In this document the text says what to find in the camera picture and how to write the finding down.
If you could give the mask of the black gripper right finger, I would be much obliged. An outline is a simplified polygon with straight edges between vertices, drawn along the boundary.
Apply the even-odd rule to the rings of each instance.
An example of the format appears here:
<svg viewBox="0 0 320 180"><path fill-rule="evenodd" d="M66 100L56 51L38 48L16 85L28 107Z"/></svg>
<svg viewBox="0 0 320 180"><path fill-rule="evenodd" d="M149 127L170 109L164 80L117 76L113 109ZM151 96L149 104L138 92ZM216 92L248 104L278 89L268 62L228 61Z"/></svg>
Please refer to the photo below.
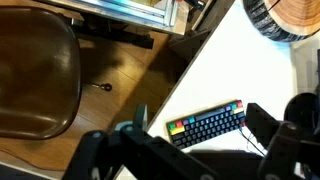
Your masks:
<svg viewBox="0 0 320 180"><path fill-rule="evenodd" d="M319 136L290 121L277 121L257 103L246 109L246 126L267 150L258 167L262 180L300 180L296 163L306 165L320 176Z"/></svg>

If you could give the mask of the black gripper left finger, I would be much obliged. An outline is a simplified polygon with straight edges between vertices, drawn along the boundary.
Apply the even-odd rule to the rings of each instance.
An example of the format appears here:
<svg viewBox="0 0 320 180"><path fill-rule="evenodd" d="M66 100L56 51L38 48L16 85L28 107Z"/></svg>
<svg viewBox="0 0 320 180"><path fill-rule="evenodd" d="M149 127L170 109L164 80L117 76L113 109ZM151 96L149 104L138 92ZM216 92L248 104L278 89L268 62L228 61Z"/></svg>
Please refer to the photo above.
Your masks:
<svg viewBox="0 0 320 180"><path fill-rule="evenodd" d="M146 128L147 106L140 104L134 119L118 124L112 134L85 133L62 180L113 180L121 167L138 180L219 180L208 166Z"/></svg>

